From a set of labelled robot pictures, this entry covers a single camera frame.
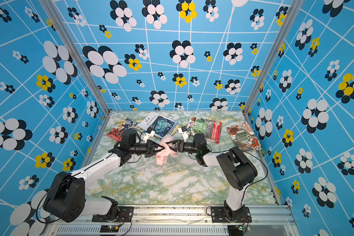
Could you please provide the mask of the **pink cloth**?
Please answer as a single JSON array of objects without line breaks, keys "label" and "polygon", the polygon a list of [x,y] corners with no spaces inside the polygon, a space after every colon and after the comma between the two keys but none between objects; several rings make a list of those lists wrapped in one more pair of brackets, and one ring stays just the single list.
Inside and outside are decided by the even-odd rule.
[{"label": "pink cloth", "polygon": [[[173,141],[174,139],[175,138],[172,135],[167,134],[161,139],[160,142],[166,143],[166,142],[169,142],[169,141]],[[167,153],[168,149],[172,149],[172,147],[167,145],[166,150],[163,151],[162,154],[156,154],[156,164],[157,165],[159,165],[159,166],[164,165],[167,162],[167,159],[168,159],[169,156],[178,157],[178,153],[177,153],[177,155],[168,155],[168,153]]]}]

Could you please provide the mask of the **white book with galaxy cover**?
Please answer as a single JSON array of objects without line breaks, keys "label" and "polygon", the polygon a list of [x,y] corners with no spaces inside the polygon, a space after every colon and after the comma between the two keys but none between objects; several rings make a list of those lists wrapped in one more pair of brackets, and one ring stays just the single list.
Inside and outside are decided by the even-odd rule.
[{"label": "white book with galaxy cover", "polygon": [[156,112],[150,112],[137,126],[144,131],[151,128],[155,131],[154,135],[162,139],[165,135],[171,134],[177,124],[175,120]]}]

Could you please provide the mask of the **red manga book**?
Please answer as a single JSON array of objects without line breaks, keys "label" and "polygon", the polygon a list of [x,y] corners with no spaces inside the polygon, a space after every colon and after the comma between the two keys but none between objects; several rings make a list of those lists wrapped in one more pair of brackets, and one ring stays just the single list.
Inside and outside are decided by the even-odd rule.
[{"label": "red manga book", "polygon": [[107,136],[115,141],[121,141],[122,134],[127,129],[136,127],[137,124],[138,124],[138,122],[135,122],[129,118],[124,118],[124,119],[120,120],[120,122],[107,133]]}]

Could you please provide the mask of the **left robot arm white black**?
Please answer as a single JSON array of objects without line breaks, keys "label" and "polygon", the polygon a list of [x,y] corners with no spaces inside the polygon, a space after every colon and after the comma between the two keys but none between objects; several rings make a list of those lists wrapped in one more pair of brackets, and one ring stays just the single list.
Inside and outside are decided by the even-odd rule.
[{"label": "left robot arm white black", "polygon": [[128,129],[122,140],[101,159],[71,173],[60,172],[42,199],[43,209],[70,223],[83,215],[96,215],[114,221],[119,216],[118,202],[110,197],[86,198],[86,190],[107,173],[128,162],[134,155],[150,157],[168,148],[167,144],[147,140],[142,143],[135,129]]}]

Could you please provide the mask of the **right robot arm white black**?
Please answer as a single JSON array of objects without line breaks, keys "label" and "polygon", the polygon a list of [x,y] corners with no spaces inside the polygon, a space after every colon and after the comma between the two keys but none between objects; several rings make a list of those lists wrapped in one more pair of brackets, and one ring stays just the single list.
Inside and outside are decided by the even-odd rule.
[{"label": "right robot arm white black", "polygon": [[224,202],[225,220],[234,223],[242,219],[249,222],[250,213],[243,200],[246,189],[254,183],[258,171],[241,149],[232,147],[227,151],[212,152],[203,134],[196,134],[193,142],[173,140],[166,144],[175,152],[195,154],[201,166],[219,166],[230,185],[228,197]]}]

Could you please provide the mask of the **green red dinosaur book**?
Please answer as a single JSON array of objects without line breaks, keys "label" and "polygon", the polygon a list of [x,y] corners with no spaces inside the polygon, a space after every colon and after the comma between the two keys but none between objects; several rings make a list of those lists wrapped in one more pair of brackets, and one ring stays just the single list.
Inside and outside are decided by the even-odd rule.
[{"label": "green red dinosaur book", "polygon": [[219,144],[222,123],[210,119],[191,117],[187,124],[187,131],[190,136],[201,133],[205,139]]}]

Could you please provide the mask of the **red brown illustrated book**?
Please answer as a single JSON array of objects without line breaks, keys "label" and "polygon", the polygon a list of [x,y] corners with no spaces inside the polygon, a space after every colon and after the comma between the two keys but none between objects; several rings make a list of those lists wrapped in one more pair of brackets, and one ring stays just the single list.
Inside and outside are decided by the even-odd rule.
[{"label": "red brown illustrated book", "polygon": [[241,150],[260,150],[262,148],[259,139],[247,122],[232,124],[226,129],[231,139]]}]

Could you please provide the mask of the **aluminium front rail frame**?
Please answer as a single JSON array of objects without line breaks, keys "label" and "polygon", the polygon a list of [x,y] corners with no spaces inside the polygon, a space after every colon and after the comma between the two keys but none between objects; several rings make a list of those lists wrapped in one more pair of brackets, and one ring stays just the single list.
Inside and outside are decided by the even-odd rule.
[{"label": "aluminium front rail frame", "polygon": [[123,205],[129,209],[118,222],[81,216],[71,223],[46,227],[46,236],[299,236],[290,208],[248,205],[236,223],[217,216],[218,205]]}]

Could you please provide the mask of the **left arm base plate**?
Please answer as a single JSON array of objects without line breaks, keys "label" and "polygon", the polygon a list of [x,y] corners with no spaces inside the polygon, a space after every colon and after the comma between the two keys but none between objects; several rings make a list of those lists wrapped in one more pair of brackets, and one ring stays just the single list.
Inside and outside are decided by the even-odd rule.
[{"label": "left arm base plate", "polygon": [[105,215],[94,215],[92,222],[130,222],[134,214],[133,206],[116,206]]}]

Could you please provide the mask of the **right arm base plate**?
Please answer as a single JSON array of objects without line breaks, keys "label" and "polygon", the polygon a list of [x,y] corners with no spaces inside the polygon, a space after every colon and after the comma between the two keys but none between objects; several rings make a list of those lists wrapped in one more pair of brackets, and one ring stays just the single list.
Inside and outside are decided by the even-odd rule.
[{"label": "right arm base plate", "polygon": [[228,207],[211,206],[210,216],[213,223],[241,223],[247,224],[252,222],[252,217],[248,207],[244,206],[233,211]]}]

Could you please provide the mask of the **left aluminium corner post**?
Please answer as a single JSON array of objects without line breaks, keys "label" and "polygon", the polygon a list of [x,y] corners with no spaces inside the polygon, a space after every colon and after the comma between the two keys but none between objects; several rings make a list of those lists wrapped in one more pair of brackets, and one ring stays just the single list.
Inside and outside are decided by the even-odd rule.
[{"label": "left aluminium corner post", "polygon": [[56,27],[56,31],[63,41],[65,47],[71,54],[73,60],[76,62],[78,70],[81,72],[82,77],[90,88],[92,94],[95,96],[98,104],[101,106],[103,112],[106,116],[110,114],[110,109],[104,100],[104,97],[98,91],[97,84],[95,83],[93,77],[91,76],[83,58],[81,57],[78,48],[74,44],[71,33],[67,30],[65,24],[63,23],[60,14],[57,13],[57,8],[53,5],[52,1],[40,1],[46,14],[51,18],[52,23]]}]

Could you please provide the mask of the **aluminium corner post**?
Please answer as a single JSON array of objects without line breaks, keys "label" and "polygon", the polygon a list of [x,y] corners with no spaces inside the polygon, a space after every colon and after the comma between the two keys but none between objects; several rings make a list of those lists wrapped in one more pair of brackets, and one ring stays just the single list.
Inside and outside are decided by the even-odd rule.
[{"label": "aluminium corner post", "polygon": [[254,84],[254,87],[250,93],[250,96],[246,102],[246,107],[244,109],[244,114],[247,115],[247,113],[251,110],[253,107],[253,104],[258,96],[259,89],[261,85],[264,83],[265,79],[267,78],[267,74],[271,69],[271,66],[273,65],[277,52],[279,51],[281,45],[284,43],[284,40],[286,39],[286,36],[288,35],[293,23],[295,22],[295,19],[299,13],[299,10],[304,3],[304,0],[296,0],[292,1],[292,4],[289,7],[289,11],[287,14],[287,19],[284,20],[283,25],[281,26],[280,30],[278,31],[278,34],[275,38],[275,41],[265,59],[265,62],[262,66],[261,73],[256,80],[256,83]]},{"label": "aluminium corner post", "polygon": [[46,14],[51,18],[52,23],[56,27],[56,31],[63,41],[65,47],[71,54],[73,60],[76,62],[78,70],[81,72],[82,77],[90,88],[92,94],[95,96],[98,104],[101,106],[103,112],[106,116],[110,114],[110,109],[104,100],[104,97],[98,91],[97,84],[95,83],[93,77],[91,76],[83,58],[81,57],[78,48],[74,44],[71,33],[67,30],[65,24],[63,23],[60,14],[57,13],[57,8],[53,5],[52,1],[40,1]]}]

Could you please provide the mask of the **right aluminium corner post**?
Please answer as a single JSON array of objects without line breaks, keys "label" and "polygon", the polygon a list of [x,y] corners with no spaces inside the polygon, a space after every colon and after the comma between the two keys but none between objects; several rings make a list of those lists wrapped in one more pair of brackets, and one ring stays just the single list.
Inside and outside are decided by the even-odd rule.
[{"label": "right aluminium corner post", "polygon": [[256,83],[254,84],[254,87],[250,93],[250,96],[246,102],[246,107],[244,109],[244,114],[247,115],[247,113],[251,110],[253,107],[253,104],[258,96],[259,89],[261,85],[264,83],[265,79],[267,78],[267,74],[271,69],[271,66],[273,65],[277,52],[279,51],[281,45],[284,43],[284,40],[286,39],[286,36],[288,35],[293,23],[295,22],[295,19],[299,13],[299,10],[304,3],[304,0],[296,0],[292,1],[292,4],[289,7],[289,11],[287,14],[287,19],[284,20],[283,25],[281,26],[280,30],[278,31],[278,34],[275,38],[275,41],[265,59],[265,62],[262,66],[261,73],[256,80]]}]

